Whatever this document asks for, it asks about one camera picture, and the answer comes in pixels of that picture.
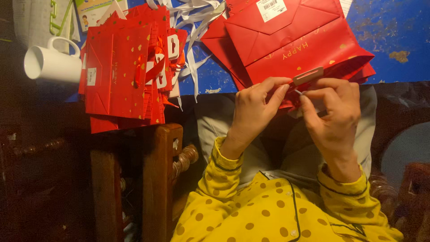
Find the wooden furniture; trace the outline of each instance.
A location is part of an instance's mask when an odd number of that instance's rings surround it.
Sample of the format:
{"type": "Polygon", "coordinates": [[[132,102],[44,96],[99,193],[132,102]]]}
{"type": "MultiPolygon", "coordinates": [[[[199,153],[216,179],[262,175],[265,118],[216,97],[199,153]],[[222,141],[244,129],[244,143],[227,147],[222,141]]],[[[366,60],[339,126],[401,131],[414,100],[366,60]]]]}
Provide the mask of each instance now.
{"type": "MultiPolygon", "coordinates": [[[[182,126],[161,124],[137,129],[143,137],[142,241],[168,242],[172,237],[172,189],[179,174],[198,159],[195,146],[182,149],[182,126]]],[[[111,149],[91,151],[92,184],[97,241],[123,241],[118,154],[111,149]]]]}
{"type": "Polygon", "coordinates": [[[381,202],[391,226],[400,230],[405,242],[430,241],[430,164],[410,163],[405,167],[399,194],[383,174],[369,178],[371,196],[381,202]]]}
{"type": "Polygon", "coordinates": [[[19,125],[0,126],[1,240],[93,240],[92,216],[83,216],[92,213],[86,161],[74,159],[64,138],[22,143],[19,125]]]}

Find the polka dot shirt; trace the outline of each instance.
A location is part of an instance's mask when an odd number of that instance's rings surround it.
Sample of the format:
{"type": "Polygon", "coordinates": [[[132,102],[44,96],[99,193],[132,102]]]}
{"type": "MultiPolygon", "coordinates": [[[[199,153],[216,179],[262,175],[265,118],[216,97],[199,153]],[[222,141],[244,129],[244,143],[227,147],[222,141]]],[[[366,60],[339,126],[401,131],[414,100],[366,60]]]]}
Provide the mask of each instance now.
{"type": "Polygon", "coordinates": [[[215,140],[199,187],[191,192],[173,242],[401,241],[388,225],[379,201],[369,194],[364,174],[339,183],[318,173],[320,195],[311,196],[284,178],[259,172],[237,190],[243,157],[228,160],[215,140]]]}

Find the wrist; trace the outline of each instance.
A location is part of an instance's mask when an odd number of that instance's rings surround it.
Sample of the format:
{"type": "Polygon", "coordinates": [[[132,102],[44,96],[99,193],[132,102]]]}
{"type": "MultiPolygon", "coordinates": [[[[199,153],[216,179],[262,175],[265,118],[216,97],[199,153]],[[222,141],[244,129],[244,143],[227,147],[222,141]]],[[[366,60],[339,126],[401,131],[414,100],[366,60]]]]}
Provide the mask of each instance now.
{"type": "Polygon", "coordinates": [[[341,183],[352,183],[361,177],[355,151],[326,160],[330,176],[341,183]]]}
{"type": "Polygon", "coordinates": [[[227,137],[224,140],[220,148],[220,153],[222,156],[229,160],[237,160],[240,155],[245,151],[248,145],[236,140],[234,137],[227,133],[227,137]]]}

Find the hand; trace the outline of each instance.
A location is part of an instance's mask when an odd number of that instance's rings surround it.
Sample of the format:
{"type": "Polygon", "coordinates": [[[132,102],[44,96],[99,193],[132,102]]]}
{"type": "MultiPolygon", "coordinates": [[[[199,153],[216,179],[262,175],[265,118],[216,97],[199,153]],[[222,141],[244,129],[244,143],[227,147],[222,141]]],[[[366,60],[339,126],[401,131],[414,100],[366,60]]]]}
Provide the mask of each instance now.
{"type": "Polygon", "coordinates": [[[233,123],[222,145],[221,154],[236,160],[275,116],[289,89],[290,78],[268,78],[236,94],[233,123]],[[267,93],[276,89],[266,103],[267,93]]]}
{"type": "Polygon", "coordinates": [[[331,177],[342,183],[355,182],[361,176],[353,149],[361,114],[358,84],[323,78],[314,86],[320,89],[300,97],[306,127],[326,160],[331,177]],[[310,99],[322,99],[327,115],[318,117],[310,99]]]}

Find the blue painted surface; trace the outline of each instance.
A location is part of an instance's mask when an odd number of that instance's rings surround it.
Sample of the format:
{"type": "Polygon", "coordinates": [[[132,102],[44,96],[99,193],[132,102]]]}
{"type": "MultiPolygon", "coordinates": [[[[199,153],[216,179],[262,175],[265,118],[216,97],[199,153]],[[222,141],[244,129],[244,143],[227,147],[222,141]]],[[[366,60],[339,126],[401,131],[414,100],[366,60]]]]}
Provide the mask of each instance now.
{"type": "Polygon", "coordinates": [[[430,80],[430,1],[355,0],[347,17],[359,44],[372,52],[367,84],[430,80]],[[406,51],[408,61],[390,58],[406,51]]]}
{"type": "MultiPolygon", "coordinates": [[[[129,8],[145,3],[144,0],[129,0],[129,8]]],[[[182,2],[172,0],[174,7],[182,2]]],[[[428,0],[354,0],[347,21],[359,44],[375,54],[371,61],[376,75],[367,84],[381,81],[410,82],[430,80],[430,2],[428,0]],[[393,52],[409,52],[408,61],[400,63],[390,58],[393,52]]],[[[190,33],[191,26],[184,26],[190,33]]],[[[81,34],[79,46],[86,39],[81,34]]],[[[198,42],[193,46],[196,62],[211,52],[198,42]]],[[[219,93],[237,92],[228,71],[212,56],[198,70],[199,93],[219,90],[219,93]]],[[[179,79],[181,95],[193,95],[191,76],[179,79]]]]}

